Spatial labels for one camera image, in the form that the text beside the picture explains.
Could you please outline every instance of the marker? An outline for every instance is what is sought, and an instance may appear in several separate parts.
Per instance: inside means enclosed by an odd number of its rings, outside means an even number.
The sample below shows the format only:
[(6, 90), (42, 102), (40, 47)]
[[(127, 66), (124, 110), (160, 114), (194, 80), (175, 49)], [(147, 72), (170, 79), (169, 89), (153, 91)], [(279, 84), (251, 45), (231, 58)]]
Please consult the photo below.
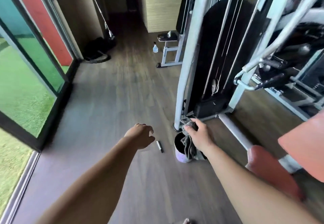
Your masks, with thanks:
[(157, 143), (157, 146), (159, 147), (161, 153), (163, 153), (163, 150), (162, 150), (162, 147), (161, 147), (160, 141), (157, 140), (156, 143)]

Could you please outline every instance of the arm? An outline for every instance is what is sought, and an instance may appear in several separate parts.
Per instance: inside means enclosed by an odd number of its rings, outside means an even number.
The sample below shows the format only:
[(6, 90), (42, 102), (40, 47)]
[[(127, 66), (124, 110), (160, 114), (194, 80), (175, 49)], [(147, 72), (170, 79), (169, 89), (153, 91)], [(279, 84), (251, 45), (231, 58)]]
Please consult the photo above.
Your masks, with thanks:
[(207, 125), (192, 120), (198, 131), (185, 130), (208, 158), (243, 224), (319, 223), (302, 205), (238, 165), (213, 143)]
[(97, 164), (77, 179), (37, 224), (107, 224), (118, 203), (138, 149), (155, 138), (151, 126), (136, 124)]

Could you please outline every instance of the orange pad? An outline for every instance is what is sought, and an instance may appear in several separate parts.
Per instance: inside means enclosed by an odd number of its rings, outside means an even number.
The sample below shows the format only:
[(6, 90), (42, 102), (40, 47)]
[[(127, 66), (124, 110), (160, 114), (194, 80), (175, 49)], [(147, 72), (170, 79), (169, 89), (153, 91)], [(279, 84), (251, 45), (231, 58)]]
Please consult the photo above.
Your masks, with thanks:
[(304, 199), (302, 190), (294, 178), (281, 166), (278, 159), (273, 157), (262, 146), (254, 145), (248, 150), (248, 161), (246, 168), (257, 177), (297, 201)]
[(324, 182), (324, 111), (278, 139), (308, 173)]

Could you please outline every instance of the forearm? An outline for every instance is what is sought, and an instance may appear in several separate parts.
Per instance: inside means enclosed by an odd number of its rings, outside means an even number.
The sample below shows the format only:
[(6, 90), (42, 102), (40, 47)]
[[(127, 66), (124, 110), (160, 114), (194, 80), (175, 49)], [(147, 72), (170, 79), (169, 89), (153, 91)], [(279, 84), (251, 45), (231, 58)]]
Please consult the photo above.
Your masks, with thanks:
[(319, 223), (302, 205), (242, 168), (216, 145), (203, 152), (243, 224)]
[(102, 160), (75, 181), (37, 223), (107, 224), (137, 151), (133, 144), (129, 138), (122, 138)]

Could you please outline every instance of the hand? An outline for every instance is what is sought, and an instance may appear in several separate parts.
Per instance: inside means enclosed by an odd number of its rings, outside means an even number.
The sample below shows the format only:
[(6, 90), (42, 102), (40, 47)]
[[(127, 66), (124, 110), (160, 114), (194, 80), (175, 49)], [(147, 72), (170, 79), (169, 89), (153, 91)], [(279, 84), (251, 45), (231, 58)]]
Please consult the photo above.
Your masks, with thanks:
[(198, 131), (195, 131), (192, 127), (186, 126), (184, 129), (192, 138), (193, 144), (196, 148), (204, 152), (210, 145), (214, 144), (213, 134), (205, 123), (202, 123), (200, 120), (192, 118), (192, 121), (198, 126)]
[(136, 144), (137, 149), (144, 149), (155, 140), (155, 137), (150, 136), (150, 132), (154, 133), (151, 126), (136, 123), (125, 133), (124, 138), (130, 138), (132, 143)]

